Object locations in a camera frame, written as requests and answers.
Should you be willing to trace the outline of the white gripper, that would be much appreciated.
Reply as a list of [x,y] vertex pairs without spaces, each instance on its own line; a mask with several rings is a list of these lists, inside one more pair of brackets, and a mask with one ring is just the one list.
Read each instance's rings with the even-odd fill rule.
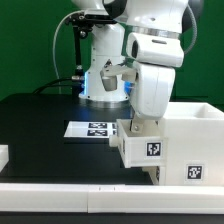
[[130,103],[137,116],[131,120],[130,130],[141,132],[142,119],[159,120],[164,115],[173,89],[175,70],[139,62],[134,62],[133,67],[137,71],[137,79],[130,92]]

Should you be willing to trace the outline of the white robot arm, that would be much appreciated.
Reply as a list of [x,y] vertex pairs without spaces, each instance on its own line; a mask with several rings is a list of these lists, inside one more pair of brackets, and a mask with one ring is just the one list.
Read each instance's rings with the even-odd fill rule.
[[204,0],[72,0],[92,20],[93,62],[85,73],[83,96],[121,101],[121,85],[134,109],[131,130],[161,119],[173,89],[175,70],[187,53],[179,35],[197,28]]

